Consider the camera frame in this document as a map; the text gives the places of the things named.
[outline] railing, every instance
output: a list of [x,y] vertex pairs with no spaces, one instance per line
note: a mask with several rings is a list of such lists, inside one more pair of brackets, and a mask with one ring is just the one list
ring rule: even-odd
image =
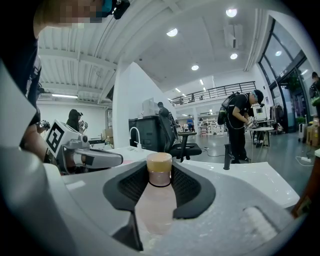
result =
[[186,96],[181,96],[173,98],[170,102],[173,106],[183,105],[192,102],[203,101],[207,99],[217,98],[217,97],[228,97],[232,93],[250,93],[256,89],[255,81],[234,83],[225,86],[220,86],[216,88],[210,88],[207,90],[201,90],[187,94]]

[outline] window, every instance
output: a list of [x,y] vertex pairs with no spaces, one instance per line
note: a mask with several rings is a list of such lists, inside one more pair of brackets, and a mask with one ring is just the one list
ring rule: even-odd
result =
[[298,53],[301,51],[300,46],[293,39],[293,37],[289,34],[289,32],[281,26],[278,22],[275,22],[273,33],[278,37],[281,44],[288,50],[291,57],[294,59]]
[[274,36],[271,36],[269,45],[265,51],[265,56],[268,58],[276,77],[291,63],[288,54]]
[[270,84],[272,84],[273,81],[275,80],[275,76],[272,73],[272,70],[271,70],[270,66],[268,65],[265,57],[262,58],[261,65],[263,66],[263,69],[264,69],[264,71],[266,73],[266,76],[269,78]]
[[311,105],[311,100],[309,95],[309,88],[313,84],[312,77],[311,77],[313,70],[309,61],[306,60],[305,62],[303,62],[302,65],[298,67],[298,70],[300,71],[299,72],[300,77],[302,78],[303,86],[306,92],[306,97],[309,102],[310,115],[315,115],[317,114],[317,110],[316,110],[316,107]]

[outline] ceiling light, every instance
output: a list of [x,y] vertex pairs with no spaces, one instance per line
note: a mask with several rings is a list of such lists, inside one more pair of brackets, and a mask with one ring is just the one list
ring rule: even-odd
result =
[[198,65],[194,65],[194,66],[191,67],[191,69],[192,69],[193,71],[196,71],[196,70],[199,69],[199,66],[198,66]]
[[236,53],[231,54],[231,56],[230,56],[231,60],[235,60],[236,58],[238,58],[238,54],[236,54]]
[[64,94],[52,94],[53,97],[60,97],[60,98],[72,98],[72,99],[78,99],[78,96],[73,95],[64,95]]
[[166,33],[169,37],[174,37],[178,34],[178,29],[174,28],[171,31],[169,31],[168,33]]
[[234,16],[237,15],[237,9],[229,9],[229,10],[226,10],[225,13],[226,15],[228,15],[229,17],[233,18]]

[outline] black pants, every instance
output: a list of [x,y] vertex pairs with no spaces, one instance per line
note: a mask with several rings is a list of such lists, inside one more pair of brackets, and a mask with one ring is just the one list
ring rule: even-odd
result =
[[235,161],[239,159],[244,160],[247,158],[247,152],[245,150],[246,138],[245,128],[233,129],[230,123],[227,121],[226,126],[229,130],[229,140],[231,144],[231,153],[234,156]]

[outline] office chair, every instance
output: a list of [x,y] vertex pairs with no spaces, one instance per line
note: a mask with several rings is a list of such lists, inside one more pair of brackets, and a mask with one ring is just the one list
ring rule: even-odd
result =
[[202,153],[201,148],[196,143],[188,143],[188,136],[196,135],[196,132],[179,132],[177,135],[182,136],[182,143],[174,144],[175,142],[175,133],[171,128],[171,122],[168,118],[159,115],[160,126],[164,132],[166,143],[164,146],[164,152],[169,153],[172,157],[180,159],[182,163],[184,157],[187,160],[190,160],[190,156],[197,156]]

